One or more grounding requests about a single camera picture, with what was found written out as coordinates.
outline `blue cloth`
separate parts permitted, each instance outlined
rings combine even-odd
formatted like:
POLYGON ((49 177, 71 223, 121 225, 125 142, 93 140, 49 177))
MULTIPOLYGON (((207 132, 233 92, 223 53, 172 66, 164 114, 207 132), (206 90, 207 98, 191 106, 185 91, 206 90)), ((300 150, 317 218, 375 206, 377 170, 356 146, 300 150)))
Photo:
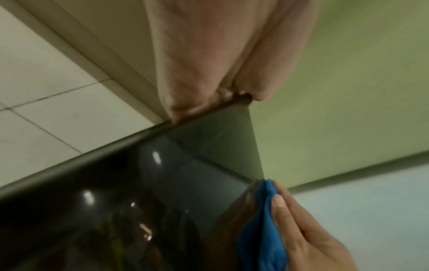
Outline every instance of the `blue cloth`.
POLYGON ((271 217, 271 199, 278 194, 273 181, 262 181, 255 189, 257 212, 236 240, 243 271, 284 271, 287 256, 271 217))

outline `tile grout line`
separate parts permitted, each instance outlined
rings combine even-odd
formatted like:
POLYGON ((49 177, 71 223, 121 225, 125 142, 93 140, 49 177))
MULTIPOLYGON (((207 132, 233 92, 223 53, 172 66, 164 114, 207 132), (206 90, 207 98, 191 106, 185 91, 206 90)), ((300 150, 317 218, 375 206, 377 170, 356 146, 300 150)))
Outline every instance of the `tile grout line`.
POLYGON ((74 90, 78 90, 78 89, 81 89, 81 88, 86 88, 86 87, 89 87, 89 86, 92 86, 92 85, 96 85, 98 83, 102 83, 102 82, 109 81, 109 80, 112 80, 112 79, 113 78, 109 78, 109 79, 105 79, 105 80, 102 80, 102 81, 94 82, 94 83, 91 83, 91 84, 88 84, 88 85, 85 85, 85 86, 82 86, 82 87, 65 90, 65 91, 60 92, 60 93, 55 93, 55 94, 52 94, 52 95, 49 95, 49 96, 46 96, 46 97, 43 97, 43 98, 40 98, 40 99, 36 99, 36 100, 33 100, 33 101, 28 101, 28 102, 25 102, 25 103, 22 103, 22 104, 17 104, 17 105, 11 106, 11 107, 6 107, 4 109, 14 109, 14 108, 21 107, 21 106, 24 106, 24 105, 27 105, 27 104, 32 104, 34 102, 38 102, 38 101, 46 100, 46 99, 49 99, 49 98, 52 98, 52 97, 55 97, 55 96, 66 94, 66 93, 72 92, 74 90))
POLYGON ((11 112, 13 112, 14 114, 16 114, 17 116, 21 117, 22 119, 26 120, 27 122, 31 123, 32 125, 36 126, 37 128, 39 128, 40 130, 42 130, 43 132, 47 133, 48 135, 52 136, 53 138, 59 140, 60 142, 64 143, 65 145, 69 146, 70 148, 74 149, 75 151, 77 151, 80 154, 83 154, 83 152, 81 152, 80 150, 78 150, 77 148, 73 147, 72 145, 68 144, 67 142, 65 142, 64 140, 60 139, 59 137, 55 136, 54 134, 52 134, 51 132, 45 130, 44 128, 42 128, 41 126, 37 125, 36 123, 34 123, 33 121, 29 120, 28 118, 24 117, 23 115, 19 114, 18 112, 16 112, 15 110, 13 110, 12 108, 9 108, 9 110, 11 112))

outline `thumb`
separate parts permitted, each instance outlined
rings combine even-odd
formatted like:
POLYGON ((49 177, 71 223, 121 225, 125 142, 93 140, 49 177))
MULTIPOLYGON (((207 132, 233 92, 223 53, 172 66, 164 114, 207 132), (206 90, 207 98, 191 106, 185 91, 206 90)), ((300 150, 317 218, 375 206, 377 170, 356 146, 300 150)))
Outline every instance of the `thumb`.
POLYGON ((282 238, 286 252, 302 249, 307 244, 281 195, 273 196, 271 200, 271 215, 273 216, 277 231, 282 238))

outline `white tile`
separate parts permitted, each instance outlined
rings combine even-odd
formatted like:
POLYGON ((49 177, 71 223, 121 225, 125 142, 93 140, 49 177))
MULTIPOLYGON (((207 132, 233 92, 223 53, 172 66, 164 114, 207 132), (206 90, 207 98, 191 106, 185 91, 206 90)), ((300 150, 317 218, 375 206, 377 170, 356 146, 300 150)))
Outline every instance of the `white tile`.
POLYGON ((15 1, 0 1, 0 102, 12 107, 109 78, 15 1))
POLYGON ((153 124, 114 94, 114 80, 17 107, 15 110, 79 151, 111 143, 153 124))
POLYGON ((79 155, 9 110, 0 112, 0 186, 79 155))

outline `light green wall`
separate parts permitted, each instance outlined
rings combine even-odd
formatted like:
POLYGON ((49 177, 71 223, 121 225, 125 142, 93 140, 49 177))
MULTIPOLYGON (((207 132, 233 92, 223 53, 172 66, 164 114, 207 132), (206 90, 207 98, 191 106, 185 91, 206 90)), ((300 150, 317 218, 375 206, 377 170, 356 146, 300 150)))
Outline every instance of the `light green wall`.
POLYGON ((429 150, 429 1, 328 0, 251 115, 265 176, 288 187, 429 150))

